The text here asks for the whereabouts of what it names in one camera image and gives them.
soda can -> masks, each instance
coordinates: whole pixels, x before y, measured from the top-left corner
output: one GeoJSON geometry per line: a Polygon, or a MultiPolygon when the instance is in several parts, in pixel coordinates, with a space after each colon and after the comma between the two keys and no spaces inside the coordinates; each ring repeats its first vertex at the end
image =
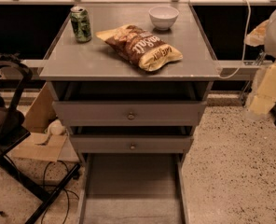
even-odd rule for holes
{"type": "Polygon", "coordinates": [[[76,41],[81,43],[90,41],[91,30],[88,11],[83,7],[72,7],[70,18],[76,41]]]}

cardboard box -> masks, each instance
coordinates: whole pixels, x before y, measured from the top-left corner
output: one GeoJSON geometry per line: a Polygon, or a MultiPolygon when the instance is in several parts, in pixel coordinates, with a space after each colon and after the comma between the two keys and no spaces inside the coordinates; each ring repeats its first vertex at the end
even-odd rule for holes
{"type": "Polygon", "coordinates": [[[13,157],[79,162],[67,133],[51,136],[47,133],[49,124],[57,118],[52,102],[48,85],[45,84],[25,115],[23,126],[31,135],[12,150],[13,157]]]}

can top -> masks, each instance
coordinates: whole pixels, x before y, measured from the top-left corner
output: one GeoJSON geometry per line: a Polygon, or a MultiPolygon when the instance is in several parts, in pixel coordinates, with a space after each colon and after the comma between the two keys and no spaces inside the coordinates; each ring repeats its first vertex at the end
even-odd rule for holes
{"type": "Polygon", "coordinates": [[[85,9],[83,7],[79,7],[79,6],[74,6],[71,8],[72,12],[81,12],[84,11],[85,9]]]}

potato chip bag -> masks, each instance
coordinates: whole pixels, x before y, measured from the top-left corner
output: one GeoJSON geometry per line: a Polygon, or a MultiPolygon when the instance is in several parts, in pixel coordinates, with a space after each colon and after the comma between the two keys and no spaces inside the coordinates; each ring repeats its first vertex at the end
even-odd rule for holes
{"type": "Polygon", "coordinates": [[[117,29],[98,32],[96,35],[110,45],[119,56],[148,72],[156,71],[168,62],[183,58],[179,50],[135,25],[124,25],[117,29]]]}

white bowl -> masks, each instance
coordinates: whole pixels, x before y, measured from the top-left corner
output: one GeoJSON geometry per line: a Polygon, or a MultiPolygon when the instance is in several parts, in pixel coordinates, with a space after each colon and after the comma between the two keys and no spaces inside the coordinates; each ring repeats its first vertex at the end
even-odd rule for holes
{"type": "Polygon", "coordinates": [[[153,25],[158,30],[164,31],[168,30],[172,25],[174,25],[179,11],[174,7],[157,6],[150,8],[148,13],[153,25]]]}

